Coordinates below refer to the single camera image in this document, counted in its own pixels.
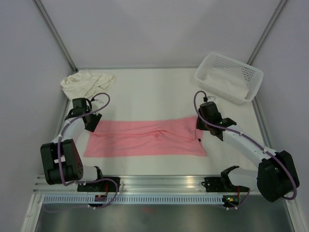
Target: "white plastic basket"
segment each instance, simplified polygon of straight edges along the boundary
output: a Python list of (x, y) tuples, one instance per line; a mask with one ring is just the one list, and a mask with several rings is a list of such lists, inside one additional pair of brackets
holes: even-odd
[[(225, 92), (215, 86), (205, 83), (204, 80), (210, 69), (215, 69), (221, 71), (222, 73), (226, 73), (226, 76), (229, 76), (232, 73), (235, 77), (235, 73), (238, 73), (237, 78), (245, 80), (249, 89), (247, 96), (245, 98), (240, 98), (239, 96)], [(198, 67), (194, 78), (198, 81), (200, 88), (237, 105), (241, 105), (245, 102), (250, 102), (253, 100), (259, 90), (259, 87), (261, 86), (263, 76), (264, 74), (261, 70), (248, 64), (216, 53), (209, 53)]]

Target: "pink cloth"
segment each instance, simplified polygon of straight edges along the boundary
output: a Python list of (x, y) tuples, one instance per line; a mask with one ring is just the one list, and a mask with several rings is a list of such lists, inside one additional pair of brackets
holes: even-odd
[(206, 156), (197, 117), (161, 121), (100, 121), (90, 133), (85, 157)]

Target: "white table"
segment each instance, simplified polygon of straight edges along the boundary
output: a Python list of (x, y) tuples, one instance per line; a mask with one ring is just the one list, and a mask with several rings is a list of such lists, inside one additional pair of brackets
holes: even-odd
[[(108, 91), (110, 104), (100, 112), (101, 120), (143, 121), (182, 118), (196, 115), (193, 96), (200, 90), (193, 76), (196, 69), (126, 69), (100, 70), (116, 76)], [(203, 102), (200, 94), (197, 104)], [(105, 101), (105, 96), (98, 96)], [(243, 130), (259, 142), (261, 133), (252, 104), (238, 106), (216, 98), (223, 117), (230, 117)], [(104, 175), (209, 175), (220, 174), (230, 166), (256, 169), (253, 164), (232, 146), (204, 132), (202, 144), (206, 157), (165, 155), (117, 158), (85, 158), (83, 153), (89, 139), (84, 131), (76, 145), (87, 166), (98, 166)]]

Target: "gray panel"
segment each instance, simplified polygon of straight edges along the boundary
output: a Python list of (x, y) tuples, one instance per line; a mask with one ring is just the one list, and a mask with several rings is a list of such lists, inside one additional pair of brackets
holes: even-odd
[(0, 1), (0, 228), (20, 230), (38, 174), (40, 146), (55, 135), (70, 68), (32, 1)]
[(264, 72), (257, 95), (276, 150), (289, 151), (300, 187), (299, 206), (309, 224), (309, 1), (290, 1), (253, 65)]
[[(71, 204), (53, 204), (49, 210)], [(294, 231), (283, 201), (269, 203), (251, 196), (239, 209), (208, 205), (112, 205), (56, 214), (41, 211), (37, 232), (290, 232)]]
[(246, 62), (279, 0), (43, 0), (78, 68)]

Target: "pink towel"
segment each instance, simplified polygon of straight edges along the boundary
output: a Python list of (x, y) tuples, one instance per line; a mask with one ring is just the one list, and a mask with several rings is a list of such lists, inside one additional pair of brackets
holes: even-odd
[(161, 121), (100, 121), (90, 133), (85, 157), (206, 156), (197, 117)]

